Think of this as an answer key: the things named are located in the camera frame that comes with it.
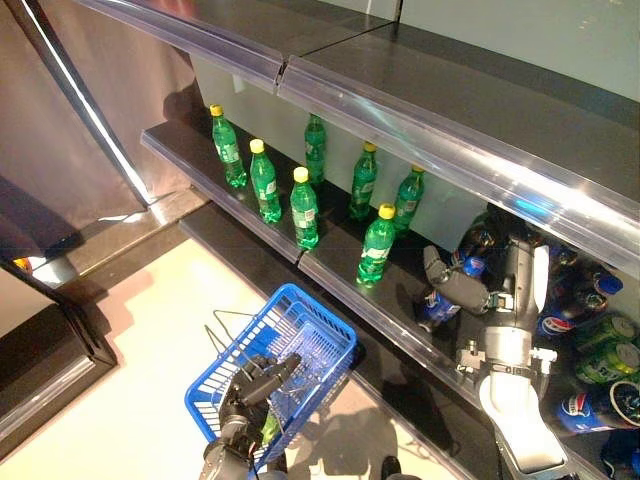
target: green soda can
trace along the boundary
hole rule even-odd
[[[640,369],[640,350],[627,342],[608,343],[576,365],[576,376],[584,383],[609,383]]]
[[[640,371],[634,374],[631,374],[628,377],[624,377],[624,380],[626,380],[627,382],[637,383],[638,385],[640,385]]]
[[[575,344],[579,352],[587,352],[607,342],[630,342],[638,335],[638,327],[619,312],[600,315],[594,324],[576,329]]]

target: soda can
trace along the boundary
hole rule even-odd
[[[638,335],[638,327],[619,312],[607,312],[594,322],[576,329],[575,344],[579,352],[593,350],[606,342],[630,342]]]
[[[640,428],[640,386],[620,381],[596,392],[563,400],[556,416],[573,433]]]
[[[600,451],[600,460],[609,478],[637,480],[640,478],[640,437],[638,432],[611,432]]]
[[[584,383],[609,383],[640,369],[640,350],[631,343],[608,343],[581,359],[576,376]]]

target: yellow bottle cap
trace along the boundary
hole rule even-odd
[[[264,152],[264,142],[259,138],[254,138],[249,142],[249,150],[251,150],[251,153]]]
[[[309,180],[309,170],[305,167],[296,167],[293,170],[293,179],[298,183],[304,183]]]
[[[209,111],[211,112],[212,117],[219,117],[224,113],[222,111],[222,105],[211,105],[209,107]]]
[[[391,220],[395,214],[396,214],[396,207],[394,207],[391,203],[380,204],[380,208],[378,209],[378,216],[380,218],[384,218],[385,220]]]

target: shelf edge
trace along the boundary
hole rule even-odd
[[[472,382],[456,372],[451,359],[440,353],[437,348],[431,346],[425,340],[417,338],[412,332],[394,321],[384,310],[368,302],[366,298],[353,290],[352,285],[334,275],[312,255],[304,253],[300,257],[298,268],[322,285],[363,320],[375,327],[398,348],[405,351],[467,402],[478,409],[481,408]]]
[[[277,95],[640,278],[637,202],[299,57]]]
[[[249,83],[274,93],[282,54],[213,25],[200,27],[150,7],[116,0],[75,0],[142,30],[181,50],[203,57]]]

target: white wall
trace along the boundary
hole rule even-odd
[[[205,104],[220,103],[229,120],[304,164],[307,112],[237,77],[234,79],[206,60],[192,57],[192,61]],[[325,127],[328,137],[325,176],[350,192],[353,167],[362,151],[364,139],[328,122],[325,122]],[[378,150],[376,157],[379,170],[371,199],[374,207],[382,202],[394,202],[400,182],[410,171],[407,162],[388,152]],[[471,221],[485,206],[486,202],[475,195],[425,173],[425,194],[411,228],[442,247],[453,250]]]
[[[400,0],[321,0],[325,3],[349,8],[358,12],[375,15],[376,17],[393,20],[396,15],[397,4]]]
[[[0,268],[0,338],[52,303]]]
[[[404,0],[400,21],[640,100],[639,0]]]

